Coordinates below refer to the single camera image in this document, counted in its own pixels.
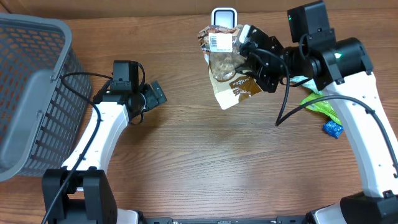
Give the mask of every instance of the brown label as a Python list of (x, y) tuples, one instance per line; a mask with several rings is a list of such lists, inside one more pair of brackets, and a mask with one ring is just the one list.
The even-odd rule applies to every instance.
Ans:
[(233, 90), (235, 96), (239, 95), (239, 102), (261, 92), (261, 89), (257, 85), (255, 79), (247, 76), (239, 77), (231, 81), (229, 86)]

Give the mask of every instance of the barcode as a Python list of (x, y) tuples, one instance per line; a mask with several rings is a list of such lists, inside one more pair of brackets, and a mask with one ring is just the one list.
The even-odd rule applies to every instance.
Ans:
[(217, 48), (217, 36), (215, 35), (210, 36), (210, 47)]

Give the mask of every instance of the gray bin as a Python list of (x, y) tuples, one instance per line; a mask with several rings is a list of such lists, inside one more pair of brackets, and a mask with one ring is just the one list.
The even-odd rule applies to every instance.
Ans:
[[(60, 20), (0, 13), (0, 181), (41, 176), (70, 155), (86, 109), (59, 79), (83, 72), (71, 44)], [(88, 76), (67, 82), (91, 95)]]

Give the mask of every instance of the wooden surface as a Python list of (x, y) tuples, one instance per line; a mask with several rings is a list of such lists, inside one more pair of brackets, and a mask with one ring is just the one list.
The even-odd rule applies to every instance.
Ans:
[[(210, 15), (216, 7), (244, 12), (286, 11), (316, 0), (0, 0), (15, 14), (57, 19)], [(396, 0), (324, 0), (329, 10), (398, 8)]]
[[(366, 46), (384, 109), (398, 131), (398, 10), (330, 11), (329, 17), (338, 39), (357, 37)], [(260, 218), (304, 214), (361, 191), (347, 138), (323, 133), (324, 116), (305, 110), (274, 126), (284, 87), (220, 109), (197, 42), (209, 20), (67, 21), (86, 71), (109, 75), (113, 60), (137, 60), (147, 81), (158, 80), (168, 98), (119, 138), (108, 171), (118, 207), (147, 217)], [(291, 44), (285, 12), (241, 14), (239, 23)], [(95, 91), (104, 81), (93, 78)], [(293, 89), (286, 112), (307, 95)], [(0, 223), (38, 223), (43, 214), (40, 178), (0, 184)]]

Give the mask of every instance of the green package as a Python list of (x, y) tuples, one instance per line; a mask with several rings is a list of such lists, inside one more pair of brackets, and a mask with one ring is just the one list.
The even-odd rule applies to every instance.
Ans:
[[(316, 93), (311, 93), (309, 96), (306, 97), (303, 101), (301, 101), (300, 105), (303, 105), (304, 103), (315, 100), (318, 98), (323, 97), (323, 95), (319, 95)], [(331, 107), (331, 104), (328, 101), (319, 101), (318, 103), (314, 103), (310, 106), (307, 106), (307, 109), (310, 109), (312, 111), (317, 111), (321, 112), (327, 116), (329, 116), (334, 122), (338, 123), (339, 125), (341, 124), (340, 119), (338, 119), (336, 111)]]

